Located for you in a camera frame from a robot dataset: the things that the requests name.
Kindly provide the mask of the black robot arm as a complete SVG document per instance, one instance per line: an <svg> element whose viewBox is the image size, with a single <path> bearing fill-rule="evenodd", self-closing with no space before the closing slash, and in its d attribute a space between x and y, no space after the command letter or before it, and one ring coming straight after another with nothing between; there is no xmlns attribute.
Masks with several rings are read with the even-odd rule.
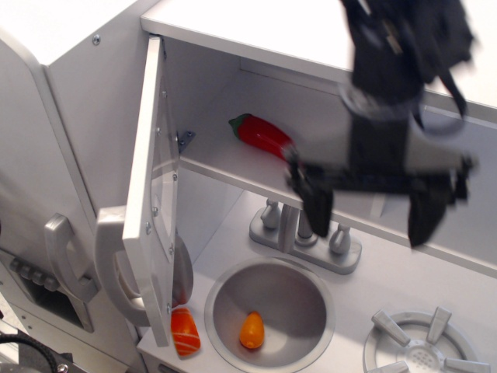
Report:
<svg viewBox="0 0 497 373"><path fill-rule="evenodd" d="M346 1L355 47L352 78L340 97L349 113L342 134L284 152L289 186L311 231L324 237L337 190L406 195L408 239L427 242L448 206L468 196L469 155L428 139L421 103L439 79L461 117L467 101L451 68L471 59L473 34L459 1Z"/></svg>

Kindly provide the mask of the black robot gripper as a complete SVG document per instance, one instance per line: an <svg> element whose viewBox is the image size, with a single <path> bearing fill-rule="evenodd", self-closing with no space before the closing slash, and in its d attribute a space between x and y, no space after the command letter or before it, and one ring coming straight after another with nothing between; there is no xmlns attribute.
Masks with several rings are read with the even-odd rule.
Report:
<svg viewBox="0 0 497 373"><path fill-rule="evenodd" d="M328 235L337 191L410 194L411 247L430 239L449 200L466 198L472 170L471 154L428 138L411 117L381 121L353 115L348 129L288 147L285 159L287 182L302 199L314 234Z"/></svg>

